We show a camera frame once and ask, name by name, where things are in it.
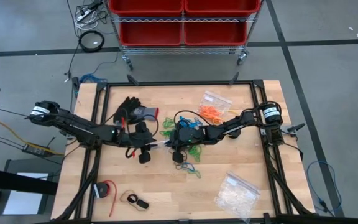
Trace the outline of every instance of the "concrete floor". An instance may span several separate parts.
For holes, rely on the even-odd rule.
[[[358,39],[358,1],[272,2],[287,41]],[[70,3],[74,8],[82,1],[70,0]],[[112,32],[109,25],[101,24],[98,28]],[[105,47],[117,47],[113,35],[105,37]],[[250,41],[278,41],[266,5]],[[0,0],[0,52],[75,47],[76,37],[65,1]],[[323,151],[336,170],[344,214],[358,218],[358,44],[289,49]],[[280,80],[291,120],[294,124],[305,123],[282,48],[249,47],[248,50],[251,55],[240,67],[236,66],[237,57],[232,55],[131,56],[135,66],[131,74],[139,81],[228,80],[238,71],[239,78],[243,80]],[[99,63],[113,61],[116,54],[78,54],[73,62],[72,74],[80,77],[92,72]],[[63,74],[71,57],[72,54],[0,57],[0,108],[27,114],[40,100],[56,101],[69,108],[71,84],[63,82],[66,79]],[[126,82],[128,73],[125,63],[119,58],[113,65],[102,65],[96,75],[107,78],[109,82]],[[37,144],[47,144],[52,136],[56,136],[51,148],[60,152],[64,150],[65,139],[55,128],[36,126],[1,111],[0,120]],[[2,127],[0,136],[15,140]],[[300,131],[298,145],[305,153],[303,162],[306,168],[316,160],[307,128]],[[0,170],[3,170],[7,159],[29,158],[33,156],[0,144]],[[317,166],[311,171],[310,180],[320,197],[329,202]],[[44,215],[31,218],[3,217],[0,223],[47,221],[51,209],[48,208]]]

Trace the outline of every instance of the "red bin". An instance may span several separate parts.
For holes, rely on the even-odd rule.
[[[173,46],[181,44],[180,22],[123,22],[120,41],[126,46]]]
[[[185,0],[186,16],[248,17],[259,10],[260,0]]]
[[[181,16],[184,0],[110,0],[111,12],[120,17]]]
[[[245,22],[187,22],[185,23],[186,45],[238,46],[247,40]]]

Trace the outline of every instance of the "wooden tabletop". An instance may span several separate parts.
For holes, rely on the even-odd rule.
[[[280,82],[266,80],[264,83],[268,100],[276,101],[281,105],[284,124],[291,124]],[[177,111],[196,111],[206,90],[231,100],[233,102],[231,110],[238,113],[243,109],[254,107],[249,85],[114,87],[110,89],[107,115],[113,114],[125,97],[135,96],[140,99],[144,106],[160,108],[158,120],[162,124],[166,117],[173,118]],[[91,119],[95,92],[96,84],[81,85],[75,114]],[[100,121],[103,98],[104,93],[101,93],[98,122]],[[187,119],[195,117],[190,113],[181,115]],[[226,113],[223,119],[229,120],[233,116],[234,114]],[[151,132],[154,132],[156,124],[148,121],[147,127]],[[157,133],[155,139],[162,141],[164,137]],[[284,136],[284,139],[286,143],[296,146],[294,138]],[[77,143],[68,146],[66,154],[75,147],[77,147]],[[112,217],[109,217],[113,194],[106,198],[95,199],[92,221],[236,218],[217,207],[214,202],[214,198],[229,171],[260,189],[259,201],[253,209],[251,217],[263,217],[262,214],[265,212],[274,217],[258,128],[244,128],[237,139],[224,138],[214,146],[202,146],[202,148],[200,162],[196,162],[192,156],[188,156],[188,161],[193,163],[196,170],[201,173],[199,179],[193,174],[176,170],[172,155],[166,147],[152,150],[150,152],[151,161],[146,164],[139,164],[137,158],[125,158],[126,149],[103,146],[98,182],[112,180],[116,183],[117,202]],[[289,188],[308,210],[314,211],[298,151],[286,145],[280,146],[279,149]],[[80,148],[65,159],[52,218],[59,216],[76,194],[80,183],[84,154],[85,149]],[[278,185],[277,189],[282,211],[285,211],[282,192]],[[133,190],[140,198],[150,204],[150,208],[145,212],[139,212],[129,204],[120,202],[119,197],[127,190]],[[82,217],[86,213],[88,197],[89,191],[85,195]]]

